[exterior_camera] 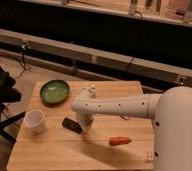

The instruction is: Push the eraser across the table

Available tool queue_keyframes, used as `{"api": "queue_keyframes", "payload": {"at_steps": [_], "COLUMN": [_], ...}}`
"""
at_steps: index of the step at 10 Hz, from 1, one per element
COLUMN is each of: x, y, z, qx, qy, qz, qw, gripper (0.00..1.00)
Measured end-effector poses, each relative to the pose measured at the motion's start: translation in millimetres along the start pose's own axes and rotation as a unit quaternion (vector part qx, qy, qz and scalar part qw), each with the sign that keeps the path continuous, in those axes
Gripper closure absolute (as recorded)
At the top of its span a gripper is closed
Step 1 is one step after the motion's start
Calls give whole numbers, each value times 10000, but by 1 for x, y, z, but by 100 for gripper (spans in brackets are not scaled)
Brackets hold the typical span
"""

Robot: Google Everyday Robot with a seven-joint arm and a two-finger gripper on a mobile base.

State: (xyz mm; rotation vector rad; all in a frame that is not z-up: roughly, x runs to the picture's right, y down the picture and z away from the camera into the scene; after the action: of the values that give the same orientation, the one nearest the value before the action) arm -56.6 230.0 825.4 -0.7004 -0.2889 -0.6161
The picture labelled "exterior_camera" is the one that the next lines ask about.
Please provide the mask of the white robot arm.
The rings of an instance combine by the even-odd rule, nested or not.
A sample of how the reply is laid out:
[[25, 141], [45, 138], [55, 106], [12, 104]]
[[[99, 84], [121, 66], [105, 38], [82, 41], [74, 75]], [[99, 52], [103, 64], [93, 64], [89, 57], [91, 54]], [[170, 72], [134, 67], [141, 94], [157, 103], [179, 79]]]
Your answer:
[[192, 88], [177, 86], [160, 94], [98, 98], [92, 87], [71, 102], [86, 130], [95, 114], [148, 118], [154, 121], [154, 171], [192, 171]]

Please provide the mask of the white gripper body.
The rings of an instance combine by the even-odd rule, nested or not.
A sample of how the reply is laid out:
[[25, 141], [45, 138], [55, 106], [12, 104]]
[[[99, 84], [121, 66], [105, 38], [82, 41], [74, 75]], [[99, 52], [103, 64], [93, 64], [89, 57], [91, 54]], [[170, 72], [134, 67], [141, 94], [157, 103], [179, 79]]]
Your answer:
[[87, 133], [92, 126], [93, 116], [91, 114], [80, 114], [76, 115], [76, 120], [84, 133]]

